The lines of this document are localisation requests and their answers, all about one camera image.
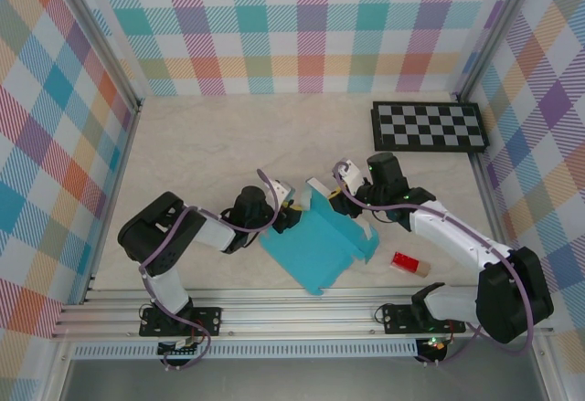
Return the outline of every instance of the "small red object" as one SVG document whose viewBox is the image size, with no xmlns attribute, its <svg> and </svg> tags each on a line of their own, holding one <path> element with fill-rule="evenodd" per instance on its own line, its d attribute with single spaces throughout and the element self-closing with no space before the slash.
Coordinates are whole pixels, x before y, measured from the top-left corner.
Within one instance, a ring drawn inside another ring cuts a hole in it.
<svg viewBox="0 0 585 401">
<path fill-rule="evenodd" d="M 428 262 L 419 261 L 400 252 L 396 252 L 394 254 L 392 265 L 400 267 L 401 269 L 409 271 L 410 273 L 414 273 L 415 275 L 418 275 L 422 278 L 427 277 L 429 275 L 429 271 L 431 271 L 431 264 Z"/>
</svg>

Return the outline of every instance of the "black and white checkerboard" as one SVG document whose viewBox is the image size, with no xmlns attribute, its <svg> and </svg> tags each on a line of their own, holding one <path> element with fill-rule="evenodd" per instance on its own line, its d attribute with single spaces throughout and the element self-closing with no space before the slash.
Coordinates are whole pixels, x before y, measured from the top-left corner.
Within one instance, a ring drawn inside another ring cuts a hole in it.
<svg viewBox="0 0 585 401">
<path fill-rule="evenodd" d="M 374 102 L 377 152 L 480 153 L 489 144 L 479 107 L 456 102 Z"/>
</svg>

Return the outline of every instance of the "white vent strip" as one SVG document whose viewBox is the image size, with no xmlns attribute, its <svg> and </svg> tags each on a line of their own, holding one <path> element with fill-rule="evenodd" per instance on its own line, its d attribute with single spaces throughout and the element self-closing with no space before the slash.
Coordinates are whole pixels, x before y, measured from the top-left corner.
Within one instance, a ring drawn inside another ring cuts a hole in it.
<svg viewBox="0 0 585 401">
<path fill-rule="evenodd" d="M 156 342 L 77 343 L 74 360 L 136 360 L 160 358 Z M 328 341 L 229 341 L 211 344 L 207 358 L 350 358 L 411 357 L 414 339 Z"/>
</svg>

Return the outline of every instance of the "white tabletop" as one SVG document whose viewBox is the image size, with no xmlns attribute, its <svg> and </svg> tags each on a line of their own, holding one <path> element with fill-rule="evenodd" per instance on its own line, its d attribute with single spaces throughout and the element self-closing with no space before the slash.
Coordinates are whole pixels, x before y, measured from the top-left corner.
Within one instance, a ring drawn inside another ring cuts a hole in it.
<svg viewBox="0 0 585 401">
<path fill-rule="evenodd" d="M 373 100 L 446 101 L 427 94 L 321 94 L 147 99 L 114 209 L 95 289 L 140 290 L 138 265 L 116 242 L 122 225 L 164 191 L 188 205 L 220 212 L 233 206 L 245 185 L 262 183 L 261 168 L 294 186 L 299 195 L 311 176 L 335 188 L 331 168 L 350 158 L 361 168 L 374 154 Z M 490 235 L 487 218 L 465 153 L 396 153 L 410 186 L 422 186 L 456 216 Z M 476 277 L 432 243 L 399 225 L 364 214 L 380 234 L 380 246 L 365 265 L 355 261 L 335 287 L 418 286 L 444 281 L 472 285 Z M 396 251 L 431 264 L 423 279 L 390 267 Z M 178 262 L 186 288 L 297 288 L 258 242 L 226 255 L 193 243 Z"/>
</svg>

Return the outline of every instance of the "teal cloth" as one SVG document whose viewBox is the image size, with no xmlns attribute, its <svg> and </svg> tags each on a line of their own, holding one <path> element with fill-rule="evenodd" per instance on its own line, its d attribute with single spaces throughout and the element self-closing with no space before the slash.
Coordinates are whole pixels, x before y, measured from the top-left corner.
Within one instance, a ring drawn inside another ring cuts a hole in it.
<svg viewBox="0 0 585 401">
<path fill-rule="evenodd" d="M 334 211 L 329 200 L 311 187 L 311 209 L 301 221 L 279 234 L 274 229 L 260 237 L 262 247 L 311 294 L 321 295 L 354 259 L 368 262 L 378 247 L 378 232 L 364 229 Z"/>
</svg>

